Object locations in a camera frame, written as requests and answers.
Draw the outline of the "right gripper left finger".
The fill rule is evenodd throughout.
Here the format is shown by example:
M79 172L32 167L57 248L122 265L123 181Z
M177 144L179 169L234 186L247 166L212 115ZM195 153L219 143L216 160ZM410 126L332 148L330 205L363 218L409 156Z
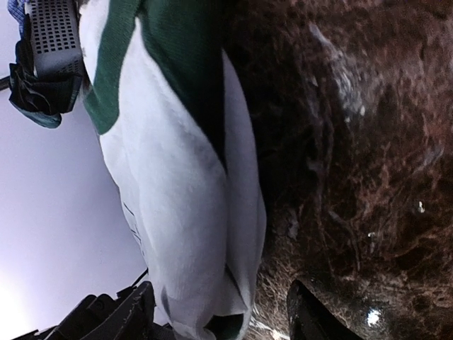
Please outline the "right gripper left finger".
M153 325L154 291L149 281L128 287L114 300L87 295L58 325L22 339L146 339Z

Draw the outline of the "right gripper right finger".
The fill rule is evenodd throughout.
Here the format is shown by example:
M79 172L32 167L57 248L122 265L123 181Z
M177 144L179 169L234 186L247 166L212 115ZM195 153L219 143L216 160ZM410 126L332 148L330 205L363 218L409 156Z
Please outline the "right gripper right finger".
M362 340L337 320L300 281L294 280L287 294L291 340Z

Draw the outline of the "dark green plaid garment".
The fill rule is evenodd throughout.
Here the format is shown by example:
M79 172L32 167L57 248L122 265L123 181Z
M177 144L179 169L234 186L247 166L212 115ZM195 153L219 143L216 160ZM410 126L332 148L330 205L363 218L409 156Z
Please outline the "dark green plaid garment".
M73 110L82 77L73 72L38 77L33 68L31 44L22 39L16 43L16 62L9 65L9 101L34 123L58 128L62 115Z

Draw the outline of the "white and green raglan shirt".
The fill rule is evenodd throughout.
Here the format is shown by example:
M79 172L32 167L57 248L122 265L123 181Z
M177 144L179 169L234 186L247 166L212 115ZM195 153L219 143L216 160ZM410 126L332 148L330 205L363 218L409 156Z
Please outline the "white and green raglan shirt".
M243 339L265 241L222 1L83 1L85 107L177 339Z

